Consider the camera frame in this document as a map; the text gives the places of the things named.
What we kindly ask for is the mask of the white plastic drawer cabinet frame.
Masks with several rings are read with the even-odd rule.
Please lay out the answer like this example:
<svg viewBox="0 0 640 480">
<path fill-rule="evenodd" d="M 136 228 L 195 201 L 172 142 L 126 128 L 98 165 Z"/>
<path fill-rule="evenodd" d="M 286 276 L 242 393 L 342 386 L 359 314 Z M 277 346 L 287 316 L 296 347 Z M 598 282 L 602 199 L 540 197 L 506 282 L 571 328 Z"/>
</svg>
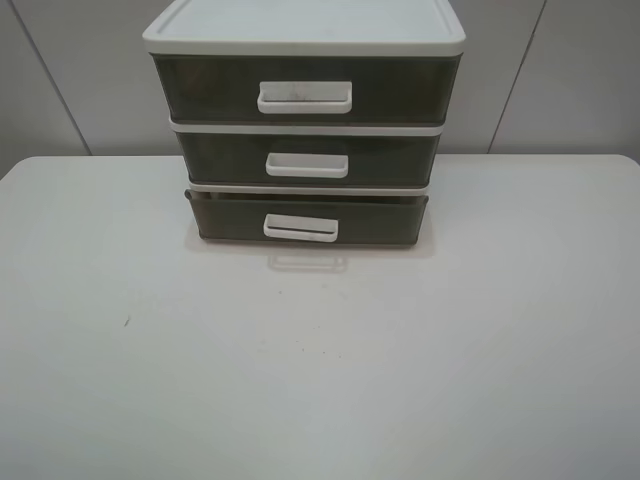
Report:
<svg viewBox="0 0 640 480">
<path fill-rule="evenodd" d="M 156 55 L 269 57 L 457 57 L 466 40 L 446 1 L 176 1 L 144 31 L 152 60 Z M 352 107 L 348 82 L 263 82 L 258 108 L 265 114 L 343 114 Z M 440 126 L 247 125 L 182 123 L 179 133 L 236 133 L 310 136 L 437 136 Z M 271 175 L 338 178 L 345 157 L 268 156 Z M 419 189 L 295 187 L 287 185 L 196 184 L 188 189 L 275 195 L 426 196 Z"/>
</svg>

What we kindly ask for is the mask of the dark translucent drawer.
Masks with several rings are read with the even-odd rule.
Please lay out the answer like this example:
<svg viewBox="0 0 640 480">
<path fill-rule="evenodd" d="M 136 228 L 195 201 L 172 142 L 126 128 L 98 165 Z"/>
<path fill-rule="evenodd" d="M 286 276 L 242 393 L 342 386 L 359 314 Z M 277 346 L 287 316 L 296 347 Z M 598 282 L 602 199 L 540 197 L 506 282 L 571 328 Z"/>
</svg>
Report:
<svg viewBox="0 0 640 480">
<path fill-rule="evenodd" d="M 440 126 L 457 57 L 269 57 L 156 55 L 172 120 L 182 123 Z M 263 82 L 348 82 L 343 114 L 265 114 Z"/>
<path fill-rule="evenodd" d="M 310 136 L 179 133 L 189 178 L 196 184 L 419 189 L 428 185 L 437 136 Z M 338 178 L 271 175 L 271 154 L 345 157 Z"/>
<path fill-rule="evenodd" d="M 410 246 L 426 196 L 275 195 L 187 190 L 200 237 L 211 241 Z"/>
</svg>

